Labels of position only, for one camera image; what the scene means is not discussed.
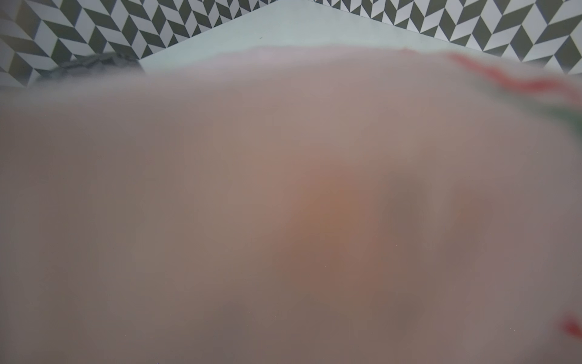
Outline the pink plastic bag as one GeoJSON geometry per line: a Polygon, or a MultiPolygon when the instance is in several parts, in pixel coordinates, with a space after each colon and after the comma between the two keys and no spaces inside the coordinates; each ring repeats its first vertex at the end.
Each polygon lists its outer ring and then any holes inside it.
{"type": "Polygon", "coordinates": [[[275,47],[1,94],[3,363],[579,363],[581,81],[275,47]]]}

